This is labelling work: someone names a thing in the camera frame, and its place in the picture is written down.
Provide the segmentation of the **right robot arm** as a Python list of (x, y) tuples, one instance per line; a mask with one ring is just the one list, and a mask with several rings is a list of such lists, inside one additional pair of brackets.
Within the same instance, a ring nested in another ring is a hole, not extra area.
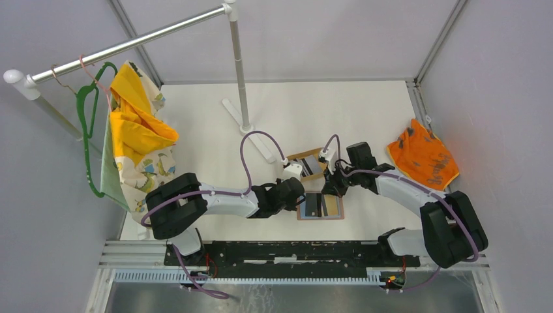
[(348, 160), (324, 147), (318, 160), (326, 164), (322, 194), (346, 195), (359, 186), (386, 197), (419, 217), (421, 229), (396, 228), (379, 236), (376, 255), (385, 266), (403, 256), (429, 257), (441, 268), (475, 262), (488, 248), (488, 238), (469, 197), (460, 191), (446, 193), (424, 186), (388, 163), (378, 164), (366, 142), (347, 147)]

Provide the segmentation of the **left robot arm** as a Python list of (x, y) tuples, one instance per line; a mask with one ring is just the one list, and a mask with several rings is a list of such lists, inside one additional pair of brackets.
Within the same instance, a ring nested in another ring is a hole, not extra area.
[(189, 229), (200, 217), (269, 218), (282, 210), (296, 211), (304, 200), (304, 186), (294, 177), (241, 190), (207, 185), (195, 173), (185, 173), (146, 195), (147, 212), (140, 224), (151, 228), (155, 239), (169, 241), (194, 266), (205, 257), (199, 231)]

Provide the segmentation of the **tan oval tray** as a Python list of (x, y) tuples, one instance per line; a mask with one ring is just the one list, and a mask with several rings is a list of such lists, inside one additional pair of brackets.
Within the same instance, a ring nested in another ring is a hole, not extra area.
[(327, 164), (318, 160), (321, 150), (322, 147), (319, 147), (287, 156), (292, 164), (299, 164), (302, 167), (299, 176), (299, 180), (302, 183), (323, 177), (323, 173), (327, 169)]

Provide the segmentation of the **black card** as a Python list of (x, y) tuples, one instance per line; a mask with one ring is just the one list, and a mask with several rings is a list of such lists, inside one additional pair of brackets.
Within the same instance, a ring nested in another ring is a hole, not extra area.
[(322, 217), (322, 194), (307, 193), (304, 205), (304, 215), (306, 217)]

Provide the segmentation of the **silver striped card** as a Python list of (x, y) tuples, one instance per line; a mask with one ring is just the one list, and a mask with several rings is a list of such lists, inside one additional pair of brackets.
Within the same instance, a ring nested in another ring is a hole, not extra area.
[(293, 161), (303, 166), (302, 178), (319, 175), (324, 172), (324, 165), (318, 162), (316, 155), (296, 158)]

